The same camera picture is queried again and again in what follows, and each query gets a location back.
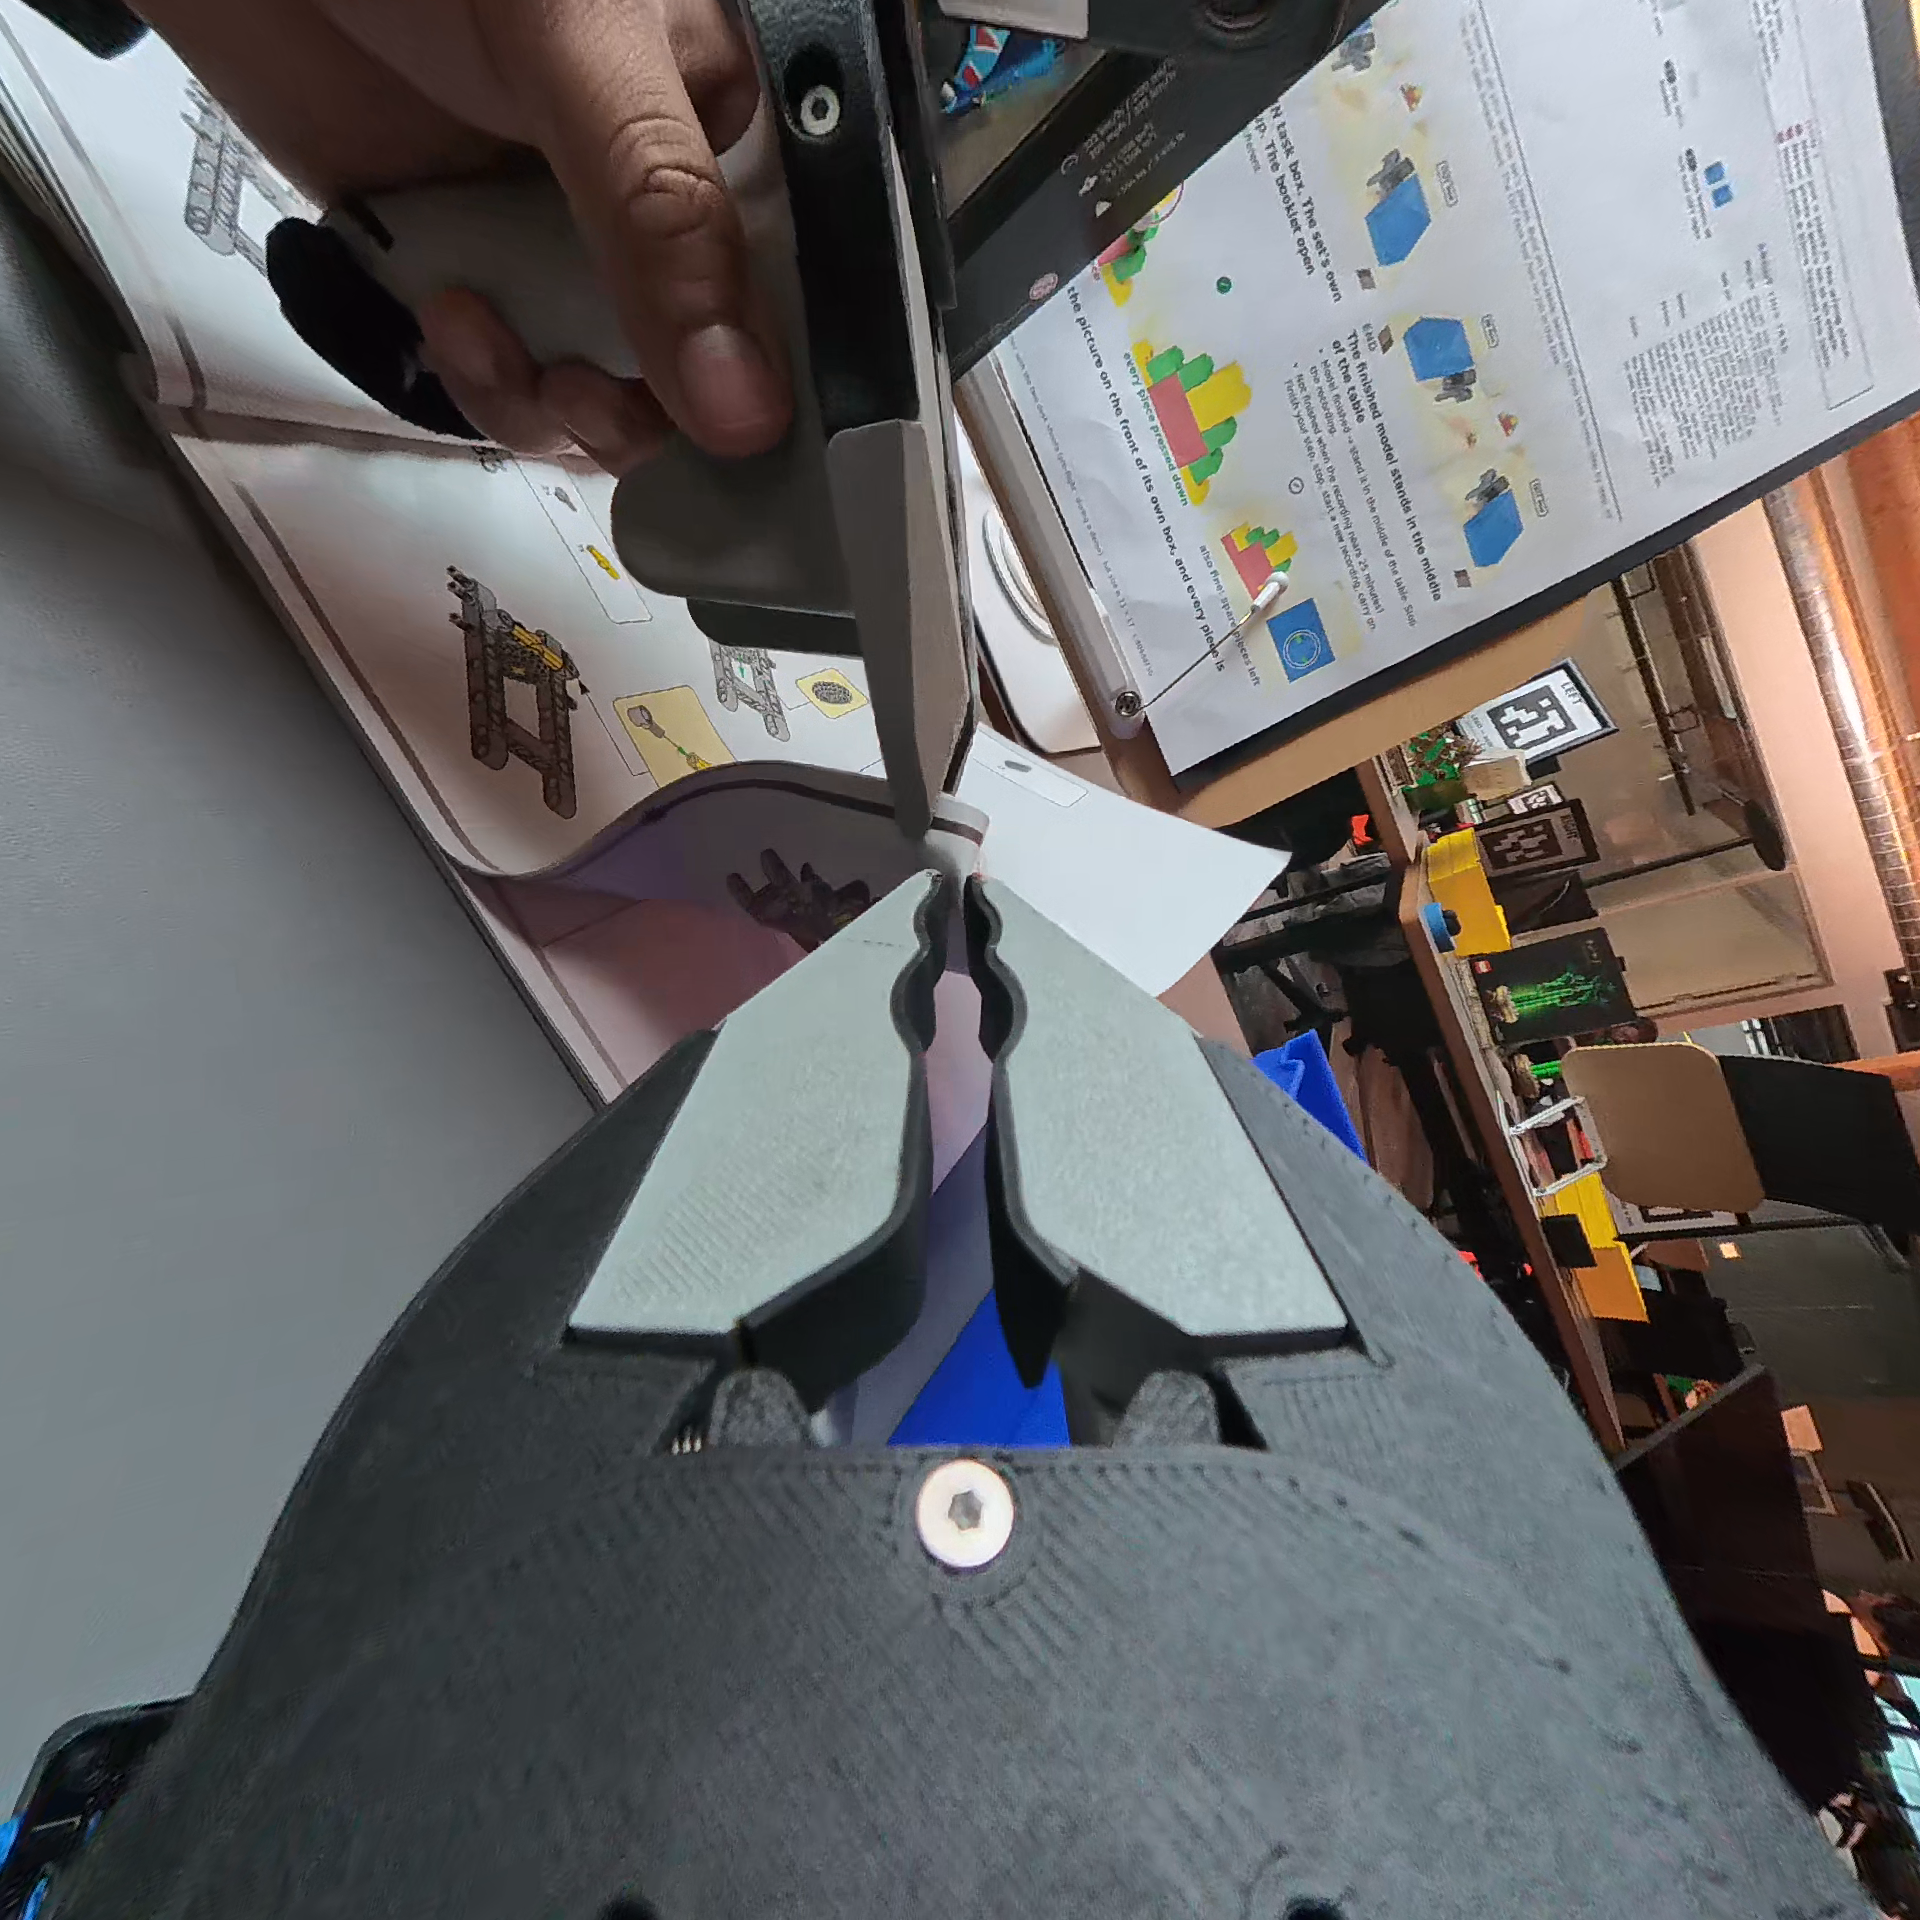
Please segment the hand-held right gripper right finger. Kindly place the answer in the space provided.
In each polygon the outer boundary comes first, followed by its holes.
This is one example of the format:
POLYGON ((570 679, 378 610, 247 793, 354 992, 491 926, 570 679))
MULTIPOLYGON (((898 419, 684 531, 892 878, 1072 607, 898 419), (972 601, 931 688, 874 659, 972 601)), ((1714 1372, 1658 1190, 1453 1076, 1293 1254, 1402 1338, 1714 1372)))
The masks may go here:
POLYGON ((1352 1316, 1228 1055, 1001 880, 968 884, 993 1064, 995 1304, 1019 1377, 1125 1412, 1155 1375, 1341 1354, 1352 1316))

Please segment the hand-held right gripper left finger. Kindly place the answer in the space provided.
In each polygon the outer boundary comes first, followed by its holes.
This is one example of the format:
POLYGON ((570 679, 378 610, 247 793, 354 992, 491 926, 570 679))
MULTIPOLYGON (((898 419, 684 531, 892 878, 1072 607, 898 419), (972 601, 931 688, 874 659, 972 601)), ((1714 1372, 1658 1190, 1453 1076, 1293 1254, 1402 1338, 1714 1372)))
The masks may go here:
POLYGON ((714 1031, 568 1320, 591 1348, 826 1407, 927 1298, 947 875, 917 873, 714 1031))

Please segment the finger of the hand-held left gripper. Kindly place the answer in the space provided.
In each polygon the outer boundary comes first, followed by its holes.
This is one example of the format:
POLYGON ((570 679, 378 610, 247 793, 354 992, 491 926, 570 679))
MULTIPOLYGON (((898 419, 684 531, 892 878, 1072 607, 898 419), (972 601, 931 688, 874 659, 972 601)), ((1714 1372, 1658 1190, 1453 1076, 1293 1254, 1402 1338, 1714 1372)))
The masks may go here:
POLYGON ((973 666, 945 443, 921 419, 803 416, 748 460, 684 440, 616 482, 631 579, 733 651, 856 659, 898 830, 932 832, 968 752, 973 666))

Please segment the lego instruction booklet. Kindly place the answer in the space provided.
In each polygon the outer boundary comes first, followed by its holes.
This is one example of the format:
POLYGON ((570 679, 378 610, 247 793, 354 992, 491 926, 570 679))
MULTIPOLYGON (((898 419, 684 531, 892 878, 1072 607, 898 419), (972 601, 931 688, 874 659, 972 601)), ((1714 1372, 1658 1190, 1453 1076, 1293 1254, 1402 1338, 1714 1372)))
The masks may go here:
POLYGON ((156 36, 5 6, 5 170, 136 339, 136 388, 612 1098, 913 866, 863 662, 708 639, 616 548, 616 482, 391 422, 288 328, 312 201, 156 36))

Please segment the person's left hand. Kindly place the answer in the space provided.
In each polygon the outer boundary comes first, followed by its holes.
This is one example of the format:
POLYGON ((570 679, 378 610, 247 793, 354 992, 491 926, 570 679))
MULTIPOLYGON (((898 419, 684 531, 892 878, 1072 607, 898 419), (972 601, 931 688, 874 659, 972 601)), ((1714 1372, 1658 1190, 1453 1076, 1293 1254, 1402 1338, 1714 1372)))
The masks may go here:
POLYGON ((419 306, 424 367, 491 441, 610 474, 672 432, 716 458, 785 438, 779 323, 721 158, 762 79, 716 3, 141 3, 279 172, 323 204, 540 158, 620 315, 636 378, 540 362, 477 294, 419 306))

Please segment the white tray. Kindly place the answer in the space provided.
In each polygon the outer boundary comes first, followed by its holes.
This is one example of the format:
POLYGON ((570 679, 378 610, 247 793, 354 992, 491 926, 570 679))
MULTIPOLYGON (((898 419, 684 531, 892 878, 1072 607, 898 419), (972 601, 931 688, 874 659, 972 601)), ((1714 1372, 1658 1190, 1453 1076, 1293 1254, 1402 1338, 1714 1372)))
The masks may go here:
POLYGON ((1129 752, 1146 697, 996 355, 957 383, 955 419, 976 624, 1010 730, 1055 760, 1129 752))

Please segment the black box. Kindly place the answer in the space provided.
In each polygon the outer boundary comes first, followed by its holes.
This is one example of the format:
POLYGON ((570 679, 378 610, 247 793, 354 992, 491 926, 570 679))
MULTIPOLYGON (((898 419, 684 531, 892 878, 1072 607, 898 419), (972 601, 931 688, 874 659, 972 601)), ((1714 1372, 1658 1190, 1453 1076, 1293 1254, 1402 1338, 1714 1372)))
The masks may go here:
POLYGON ((1250 55, 1103 55, 948 215, 963 378, 1288 87, 1250 55))

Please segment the blue plastic storage bin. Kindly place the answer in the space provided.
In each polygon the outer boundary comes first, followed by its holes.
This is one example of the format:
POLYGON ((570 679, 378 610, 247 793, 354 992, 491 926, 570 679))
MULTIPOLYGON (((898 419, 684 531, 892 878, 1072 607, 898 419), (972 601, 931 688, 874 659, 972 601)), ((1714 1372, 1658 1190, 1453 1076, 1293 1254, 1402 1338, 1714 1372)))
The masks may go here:
POLYGON ((1066 1392, 1059 1370, 1049 1367, 1045 1379, 1028 1386, 1019 1379, 1010 1355, 1001 1316, 993 1298, 993 1282, 979 1263, 986 1233, 986 1175, 979 1169, 981 1145, 976 1143, 968 1163, 938 1192, 940 1201, 961 1203, 957 1228, 940 1233, 940 1254, 961 1256, 961 1280, 932 1280, 929 1308, 914 1328, 914 1338, 945 1336, 938 1354, 913 1360, 911 1372, 921 1372, 917 1392, 885 1415, 888 1394, 875 1384, 859 1391, 859 1412, 885 1419, 883 1443, 889 1447, 936 1450, 1064 1450, 1069 1446, 1066 1392))

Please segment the cluttered wooden workbench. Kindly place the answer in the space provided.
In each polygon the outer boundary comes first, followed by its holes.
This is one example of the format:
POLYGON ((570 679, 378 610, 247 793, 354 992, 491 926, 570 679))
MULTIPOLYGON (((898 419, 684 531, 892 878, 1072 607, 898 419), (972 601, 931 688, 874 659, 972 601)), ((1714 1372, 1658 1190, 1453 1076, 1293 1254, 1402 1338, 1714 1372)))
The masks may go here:
POLYGON ((1404 740, 1448 720, 1442 702, 1460 681, 1460 675, 1460 668, 1439 668, 1408 688, 1372 702, 1362 715, 1364 747, 1356 772, 1381 830, 1384 851, 1395 857, 1402 872, 1400 923, 1442 1036, 1463 1123, 1473 1128, 1481 1159, 1492 1174, 1521 1235, 1530 1274, 1562 1340, 1576 1392, 1601 1450, 1607 1457, 1619 1457, 1625 1451, 1625 1434, 1593 1312, 1581 1297, 1577 1274, 1564 1268, 1552 1254, 1528 1167, 1505 1129, 1498 1073, 1503 1062, 1484 1034, 1480 1004, 1473 995, 1471 962, 1460 954, 1441 951, 1433 942, 1424 918, 1433 904, 1433 890, 1427 875, 1417 814, 1404 802, 1400 785, 1387 777, 1387 755, 1396 752, 1404 740))

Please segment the yellow storage bin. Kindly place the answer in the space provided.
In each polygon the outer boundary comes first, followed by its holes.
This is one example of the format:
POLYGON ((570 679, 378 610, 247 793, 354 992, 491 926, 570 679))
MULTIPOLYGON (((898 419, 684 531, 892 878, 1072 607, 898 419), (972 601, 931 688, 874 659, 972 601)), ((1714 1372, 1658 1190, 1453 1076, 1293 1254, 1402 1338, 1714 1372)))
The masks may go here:
POLYGON ((1431 899, 1424 921, 1439 946, 1467 956, 1513 948, 1511 926, 1481 860, 1474 828, 1433 839, 1421 855, 1421 875, 1431 899))
POLYGON ((1601 1175, 1592 1169, 1541 1198, 1539 1217, 1552 1259, 1571 1274, 1595 1322, 1649 1324, 1644 1289, 1620 1239, 1601 1175))

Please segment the framed tag sign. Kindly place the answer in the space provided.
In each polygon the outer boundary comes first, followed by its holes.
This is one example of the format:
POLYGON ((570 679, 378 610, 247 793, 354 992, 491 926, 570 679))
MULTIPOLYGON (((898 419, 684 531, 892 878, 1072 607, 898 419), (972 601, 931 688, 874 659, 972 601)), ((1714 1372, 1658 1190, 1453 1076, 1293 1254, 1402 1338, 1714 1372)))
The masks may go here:
POLYGON ((1568 752, 1616 736, 1619 720, 1577 664, 1567 659, 1460 714, 1457 730, 1484 758, 1515 758, 1535 763, 1559 762, 1568 752))

